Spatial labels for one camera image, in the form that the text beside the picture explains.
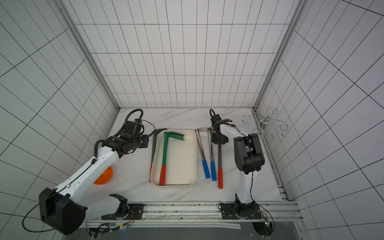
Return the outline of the green hoe red grip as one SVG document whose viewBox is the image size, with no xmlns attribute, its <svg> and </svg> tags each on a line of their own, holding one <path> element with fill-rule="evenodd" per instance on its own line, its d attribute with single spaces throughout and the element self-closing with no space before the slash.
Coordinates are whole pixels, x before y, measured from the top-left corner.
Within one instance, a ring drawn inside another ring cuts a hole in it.
<svg viewBox="0 0 384 240">
<path fill-rule="evenodd" d="M 166 135 L 165 135 L 165 137 L 164 137 L 164 147 L 163 147 L 162 168 L 161 168 L 161 174 L 160 174 L 160 180 L 159 180 L 159 185 L 160 186 L 165 186 L 166 185 L 168 145 L 169 145 L 169 139 L 166 139 Z"/>
<path fill-rule="evenodd" d="M 166 139 L 172 138 L 176 140 L 184 141 L 184 135 L 176 132 L 166 132 Z"/>
</svg>

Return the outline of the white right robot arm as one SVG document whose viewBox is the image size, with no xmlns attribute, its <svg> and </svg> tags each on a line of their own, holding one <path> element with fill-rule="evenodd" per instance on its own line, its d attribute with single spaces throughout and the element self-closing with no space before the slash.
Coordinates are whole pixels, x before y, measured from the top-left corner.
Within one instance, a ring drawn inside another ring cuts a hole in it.
<svg viewBox="0 0 384 240">
<path fill-rule="evenodd" d="M 235 194 L 234 211 L 240 218 L 245 218 L 246 214 L 260 212 L 260 207 L 252 196 L 254 179 L 265 164 L 259 136 L 241 132 L 232 120 L 222 119 L 212 109 L 210 116 L 212 127 L 209 137 L 211 144 L 218 146 L 218 188 L 224 188 L 222 145 L 233 139 L 235 164 L 241 172 L 241 193 Z"/>
</svg>

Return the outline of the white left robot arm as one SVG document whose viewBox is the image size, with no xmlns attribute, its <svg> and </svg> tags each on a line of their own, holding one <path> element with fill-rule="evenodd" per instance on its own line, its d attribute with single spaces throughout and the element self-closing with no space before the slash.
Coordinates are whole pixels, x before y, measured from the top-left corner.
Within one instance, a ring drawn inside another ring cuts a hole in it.
<svg viewBox="0 0 384 240">
<path fill-rule="evenodd" d="M 39 209 L 43 223 L 64 235 L 77 230 L 83 222 L 102 216 L 126 218 L 130 211 L 128 200 L 119 194 L 105 199 L 82 203 L 86 191 L 113 163 L 138 148 L 147 148 L 149 135 L 144 134 L 141 119 L 126 120 L 117 134 L 98 140 L 94 155 L 71 177 L 54 189 L 39 194 Z"/>
</svg>

